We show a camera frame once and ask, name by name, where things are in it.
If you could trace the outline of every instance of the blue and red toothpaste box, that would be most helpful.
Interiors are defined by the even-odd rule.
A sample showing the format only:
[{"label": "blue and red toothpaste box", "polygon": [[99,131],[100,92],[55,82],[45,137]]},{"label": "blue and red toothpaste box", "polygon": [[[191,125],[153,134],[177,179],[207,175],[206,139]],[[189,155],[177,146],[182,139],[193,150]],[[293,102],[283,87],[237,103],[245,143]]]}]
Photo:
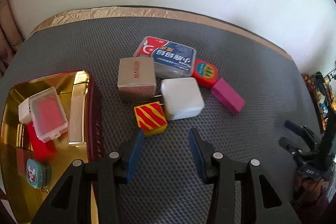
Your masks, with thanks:
[{"label": "blue and red toothpaste box", "polygon": [[145,37],[133,57],[152,57],[155,74],[160,78],[191,77],[196,50],[157,37]]}]

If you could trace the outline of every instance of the red and yellow striped block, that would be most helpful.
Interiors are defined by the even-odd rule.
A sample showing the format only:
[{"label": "red and yellow striped block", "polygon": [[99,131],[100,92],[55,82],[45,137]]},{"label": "red and yellow striped block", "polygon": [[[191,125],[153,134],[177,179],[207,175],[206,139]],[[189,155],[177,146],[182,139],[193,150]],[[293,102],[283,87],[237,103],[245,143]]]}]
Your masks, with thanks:
[{"label": "red and yellow striped block", "polygon": [[136,106],[134,113],[136,122],[143,129],[146,137],[159,134],[167,128],[168,123],[160,102]]}]

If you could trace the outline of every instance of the gray mat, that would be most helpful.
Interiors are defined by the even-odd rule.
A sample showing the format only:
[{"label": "gray mat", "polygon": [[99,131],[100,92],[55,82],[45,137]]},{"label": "gray mat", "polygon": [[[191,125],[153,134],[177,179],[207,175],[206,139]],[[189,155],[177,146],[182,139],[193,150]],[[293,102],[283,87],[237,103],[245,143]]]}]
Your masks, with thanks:
[{"label": "gray mat", "polygon": [[[197,127],[202,138],[234,160],[259,159],[290,199],[295,164],[278,139],[294,138],[283,127],[286,119],[319,131],[309,93],[293,61],[228,31],[158,18],[95,19],[42,30],[21,46],[1,80],[0,107],[14,84],[89,70],[102,93],[105,149],[113,151],[136,125],[132,105],[118,97],[119,59],[132,56],[148,35],[194,47],[197,58],[217,66],[219,76],[246,105],[232,116],[202,88],[205,109],[198,117],[170,122],[163,134],[147,138],[135,179],[121,186],[126,223],[206,223],[212,187],[197,176],[188,146],[190,127]],[[239,187],[236,190],[239,223]]]}]

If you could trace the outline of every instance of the clear plastic case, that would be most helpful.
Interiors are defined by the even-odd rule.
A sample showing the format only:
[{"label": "clear plastic case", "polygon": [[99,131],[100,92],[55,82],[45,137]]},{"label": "clear plastic case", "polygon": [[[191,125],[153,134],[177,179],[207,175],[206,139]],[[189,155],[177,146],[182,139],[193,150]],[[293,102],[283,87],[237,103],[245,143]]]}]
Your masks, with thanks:
[{"label": "clear plastic case", "polygon": [[46,143],[68,131],[68,120],[55,87],[29,97],[36,136]]},{"label": "clear plastic case", "polygon": [[158,77],[181,78],[193,74],[196,50],[165,39],[145,37],[133,56],[152,57]]}]

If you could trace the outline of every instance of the white cube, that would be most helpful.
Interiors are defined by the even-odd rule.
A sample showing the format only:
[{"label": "white cube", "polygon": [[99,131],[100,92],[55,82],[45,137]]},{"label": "white cube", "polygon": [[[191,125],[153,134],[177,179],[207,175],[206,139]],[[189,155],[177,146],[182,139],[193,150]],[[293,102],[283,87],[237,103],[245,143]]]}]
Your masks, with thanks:
[{"label": "white cube", "polygon": [[28,124],[32,121],[32,115],[29,109],[29,98],[19,104],[19,121],[23,124]]},{"label": "white cube", "polygon": [[204,108],[203,97],[195,78],[162,80],[161,93],[168,121],[195,117]]}]

